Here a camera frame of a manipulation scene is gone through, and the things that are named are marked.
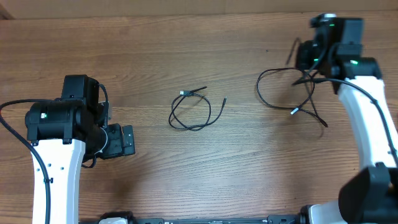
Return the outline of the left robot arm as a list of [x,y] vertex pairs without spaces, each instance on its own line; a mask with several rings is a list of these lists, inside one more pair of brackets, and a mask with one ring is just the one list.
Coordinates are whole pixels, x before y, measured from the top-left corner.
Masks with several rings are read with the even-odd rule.
[[109,124],[104,85],[87,75],[67,75],[62,95],[34,103],[25,116],[35,149],[33,223],[78,223],[81,168],[97,159],[135,153],[131,125]]

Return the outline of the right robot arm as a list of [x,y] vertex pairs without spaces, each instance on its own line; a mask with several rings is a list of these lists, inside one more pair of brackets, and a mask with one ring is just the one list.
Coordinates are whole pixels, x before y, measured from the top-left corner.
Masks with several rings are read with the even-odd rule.
[[331,82],[348,114],[358,146],[359,171],[338,198],[302,209],[304,223],[397,223],[397,129],[375,58],[362,57],[364,21],[320,14],[313,40],[298,47],[295,66]]

